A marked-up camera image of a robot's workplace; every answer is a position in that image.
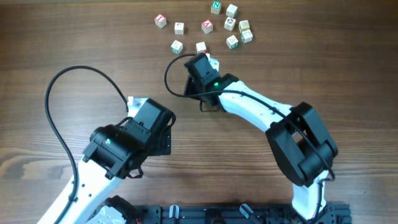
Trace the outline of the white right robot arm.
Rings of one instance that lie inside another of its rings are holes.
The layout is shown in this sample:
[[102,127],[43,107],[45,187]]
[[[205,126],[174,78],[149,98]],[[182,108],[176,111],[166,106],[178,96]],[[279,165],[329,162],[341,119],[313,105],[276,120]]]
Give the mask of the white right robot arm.
[[251,90],[238,77],[221,76],[205,54],[184,64],[189,78],[184,95],[238,115],[266,135],[275,161],[294,187],[293,209],[316,223],[326,205],[324,183],[338,148],[316,110],[308,103],[278,103]]

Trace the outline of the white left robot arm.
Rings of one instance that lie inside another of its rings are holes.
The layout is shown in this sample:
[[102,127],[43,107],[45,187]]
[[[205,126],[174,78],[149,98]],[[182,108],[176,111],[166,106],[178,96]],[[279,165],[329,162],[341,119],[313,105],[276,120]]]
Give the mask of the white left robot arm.
[[90,136],[76,171],[40,223],[85,223],[95,208],[149,156],[171,153],[175,114],[147,98],[118,124],[98,127]]

